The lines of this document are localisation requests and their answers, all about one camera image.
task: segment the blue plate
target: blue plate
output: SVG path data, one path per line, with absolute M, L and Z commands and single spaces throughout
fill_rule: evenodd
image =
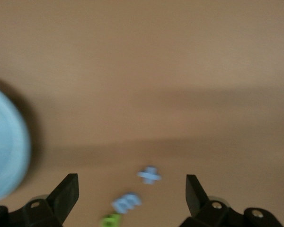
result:
M 30 139 L 16 107 L 0 92 L 0 199 L 16 189 L 30 160 Z

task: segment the small toy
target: small toy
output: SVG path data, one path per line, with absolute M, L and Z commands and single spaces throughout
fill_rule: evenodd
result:
M 137 175 L 144 178 L 143 182 L 146 184 L 154 184 L 154 181 L 161 180 L 161 176 L 157 174 L 157 168 L 154 166 L 147 166 L 144 171 L 138 172 Z
M 119 227 L 121 221 L 121 214 L 106 215 L 101 220 L 102 227 Z
M 126 214 L 128 209 L 133 210 L 135 206 L 141 204 L 141 199 L 133 192 L 129 192 L 112 202 L 113 208 L 120 214 Z

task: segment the screw head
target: screw head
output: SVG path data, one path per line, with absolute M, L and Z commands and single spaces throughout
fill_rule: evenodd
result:
M 220 203 L 218 203 L 218 202 L 213 202 L 213 207 L 215 208 L 215 209 L 221 209 L 222 208 L 222 205 L 220 204 Z
M 264 217 L 264 215 L 262 214 L 262 212 L 259 211 L 259 210 L 252 210 L 251 213 L 253 214 L 253 216 L 255 216 L 255 217 L 257 217 L 257 218 L 262 218 L 262 217 Z

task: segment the green toy piece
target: green toy piece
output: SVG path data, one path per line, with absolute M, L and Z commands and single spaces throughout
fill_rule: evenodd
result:
M 102 218 L 102 227 L 119 227 L 121 221 L 121 214 L 109 214 Z

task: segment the blue plus-shaped toy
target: blue plus-shaped toy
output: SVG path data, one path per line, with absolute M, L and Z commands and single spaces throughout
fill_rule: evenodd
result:
M 144 171 L 138 172 L 138 176 L 143 178 L 143 182 L 153 184 L 154 181 L 161 180 L 161 176 L 157 174 L 157 168 L 154 166 L 147 166 Z

